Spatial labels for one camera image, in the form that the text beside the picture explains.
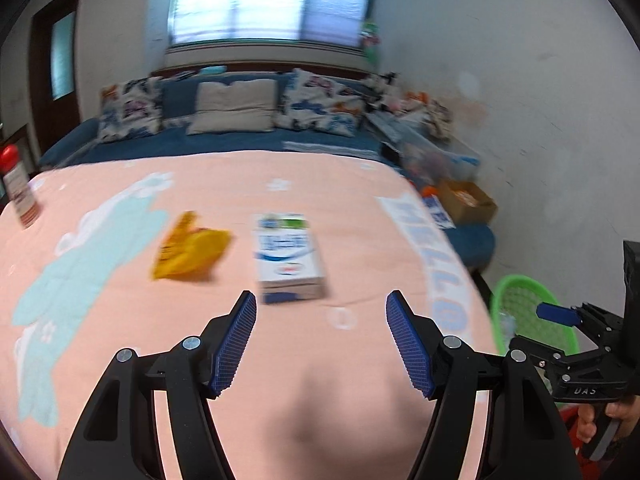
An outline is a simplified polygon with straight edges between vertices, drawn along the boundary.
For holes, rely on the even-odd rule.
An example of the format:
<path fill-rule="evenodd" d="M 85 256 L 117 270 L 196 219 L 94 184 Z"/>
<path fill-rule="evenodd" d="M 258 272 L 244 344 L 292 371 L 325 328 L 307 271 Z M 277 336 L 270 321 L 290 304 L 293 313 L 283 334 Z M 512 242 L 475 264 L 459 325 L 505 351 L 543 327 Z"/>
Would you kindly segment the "person's right hand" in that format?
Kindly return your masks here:
<path fill-rule="evenodd" d="M 632 433 L 639 420 L 640 399 L 638 396 L 628 396 L 623 400 L 609 403 L 604 412 L 608 417 L 620 420 L 614 441 L 626 438 Z M 582 404 L 578 408 L 577 437 L 582 442 L 589 443 L 596 433 L 596 410 L 590 404 Z"/>

